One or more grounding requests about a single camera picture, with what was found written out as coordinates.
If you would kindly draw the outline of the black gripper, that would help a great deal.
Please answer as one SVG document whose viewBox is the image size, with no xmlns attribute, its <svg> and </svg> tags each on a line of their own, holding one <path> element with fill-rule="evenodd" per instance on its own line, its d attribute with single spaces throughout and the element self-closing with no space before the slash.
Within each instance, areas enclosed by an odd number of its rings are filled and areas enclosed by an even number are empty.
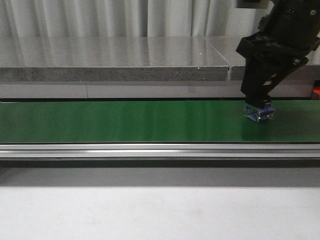
<svg viewBox="0 0 320 240">
<path fill-rule="evenodd" d="M 307 55 L 320 45 L 318 0 L 275 0 L 259 31 L 240 40 L 236 52 L 245 58 L 241 92 L 245 102 L 265 108 L 269 92 L 308 63 Z"/>
</svg>

